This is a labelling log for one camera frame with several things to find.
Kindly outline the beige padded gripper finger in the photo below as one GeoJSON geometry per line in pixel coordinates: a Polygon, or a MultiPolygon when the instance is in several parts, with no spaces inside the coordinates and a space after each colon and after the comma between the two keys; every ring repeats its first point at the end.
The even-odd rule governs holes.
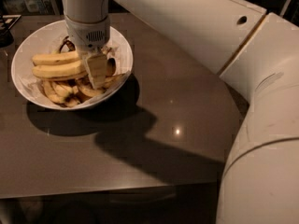
{"type": "Polygon", "coordinates": [[[107,56],[101,52],[87,52],[82,55],[82,61],[92,87],[95,90],[100,89],[107,74],[107,56]]]}

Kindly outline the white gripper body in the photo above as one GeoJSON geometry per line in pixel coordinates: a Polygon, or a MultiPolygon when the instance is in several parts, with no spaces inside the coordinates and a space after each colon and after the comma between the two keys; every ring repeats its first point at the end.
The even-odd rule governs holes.
{"type": "Polygon", "coordinates": [[[109,17],[95,23],[72,21],[65,16],[69,39],[79,54],[96,52],[110,39],[109,17]]]}

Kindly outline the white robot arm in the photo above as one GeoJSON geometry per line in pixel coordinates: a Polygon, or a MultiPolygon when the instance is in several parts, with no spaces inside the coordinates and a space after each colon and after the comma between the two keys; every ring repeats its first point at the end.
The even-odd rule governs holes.
{"type": "MultiPolygon", "coordinates": [[[[63,0],[81,51],[108,39],[108,0],[63,0]]],[[[249,102],[216,224],[299,224],[299,29],[244,0],[114,0],[249,102]]]]}

